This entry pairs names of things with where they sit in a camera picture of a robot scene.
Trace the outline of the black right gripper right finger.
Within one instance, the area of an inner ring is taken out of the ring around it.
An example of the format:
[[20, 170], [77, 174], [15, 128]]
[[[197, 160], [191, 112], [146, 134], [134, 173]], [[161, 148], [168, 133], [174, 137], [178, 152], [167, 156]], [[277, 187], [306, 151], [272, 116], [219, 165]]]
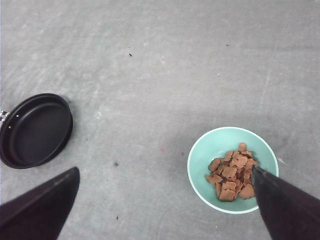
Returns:
[[273, 240], [318, 240], [320, 200], [260, 168], [251, 182], [257, 205]]

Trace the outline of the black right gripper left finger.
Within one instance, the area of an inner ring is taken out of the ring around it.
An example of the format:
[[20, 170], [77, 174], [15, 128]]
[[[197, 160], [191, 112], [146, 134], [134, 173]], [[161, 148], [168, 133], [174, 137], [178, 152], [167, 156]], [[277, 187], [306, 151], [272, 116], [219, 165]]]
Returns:
[[2, 240], [56, 240], [74, 205], [80, 171], [73, 167], [0, 206]]

